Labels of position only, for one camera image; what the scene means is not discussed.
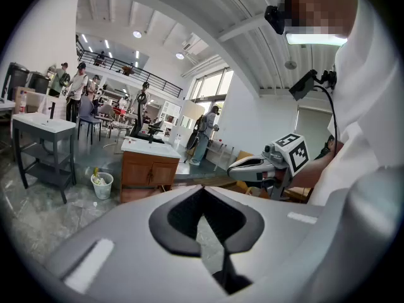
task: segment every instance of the black trash can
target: black trash can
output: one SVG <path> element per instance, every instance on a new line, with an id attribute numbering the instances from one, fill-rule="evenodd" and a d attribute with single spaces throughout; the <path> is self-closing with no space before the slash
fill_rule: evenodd
<path id="1" fill-rule="evenodd" d="M 4 79 L 2 98 L 15 99 L 15 91 L 19 86 L 26 86 L 29 70 L 17 63 L 10 63 Z"/>
<path id="2" fill-rule="evenodd" d="M 31 72 L 28 87 L 35 89 L 37 93 L 46 94 L 50 79 L 39 72 Z"/>

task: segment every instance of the wooden cabinet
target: wooden cabinet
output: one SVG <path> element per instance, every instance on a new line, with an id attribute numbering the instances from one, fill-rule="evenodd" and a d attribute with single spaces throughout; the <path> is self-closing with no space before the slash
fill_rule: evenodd
<path id="1" fill-rule="evenodd" d="M 177 171 L 178 158 L 160 157 L 125 151 L 122 161 L 121 202 L 130 202 L 169 190 Z"/>
<path id="2" fill-rule="evenodd" d="M 122 184 L 147 185 L 150 179 L 153 163 L 136 162 L 127 160 L 122 166 Z"/>
<path id="3" fill-rule="evenodd" d="M 177 164 L 153 163 L 149 185 L 171 185 L 174 180 Z"/>

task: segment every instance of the white stripe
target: white stripe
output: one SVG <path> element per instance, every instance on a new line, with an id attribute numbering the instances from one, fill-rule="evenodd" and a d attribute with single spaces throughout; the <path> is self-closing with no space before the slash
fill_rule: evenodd
<path id="1" fill-rule="evenodd" d="M 71 289 L 85 294 L 113 248 L 114 243 L 111 240 L 101 239 L 98 241 L 81 264 L 65 279 L 64 283 Z"/>
<path id="2" fill-rule="evenodd" d="M 296 212 L 289 212 L 288 213 L 288 218 L 294 219 L 294 220 L 298 220 L 304 223 L 310 223 L 312 225 L 314 225 L 317 222 L 317 218 L 315 217 L 310 217 L 308 215 L 301 215 L 299 213 Z"/>

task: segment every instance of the air conditioner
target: air conditioner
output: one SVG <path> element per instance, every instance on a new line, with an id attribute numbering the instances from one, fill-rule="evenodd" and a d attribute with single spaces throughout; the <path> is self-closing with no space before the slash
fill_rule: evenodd
<path id="1" fill-rule="evenodd" d="M 208 46 L 203 40 L 201 40 L 194 33 L 182 43 L 182 49 L 189 54 L 198 55 L 201 51 L 206 49 Z"/>

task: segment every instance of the white bucket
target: white bucket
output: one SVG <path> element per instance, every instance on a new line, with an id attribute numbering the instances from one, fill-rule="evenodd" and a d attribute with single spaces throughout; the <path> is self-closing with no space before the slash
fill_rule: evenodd
<path id="1" fill-rule="evenodd" d="M 107 183 L 106 185 L 98 185 L 93 182 L 94 175 L 91 176 L 91 183 L 93 183 L 95 195 L 98 199 L 107 199 L 111 195 L 111 186 L 114 178 L 111 174 L 99 172 L 98 177 L 102 177 Z"/>

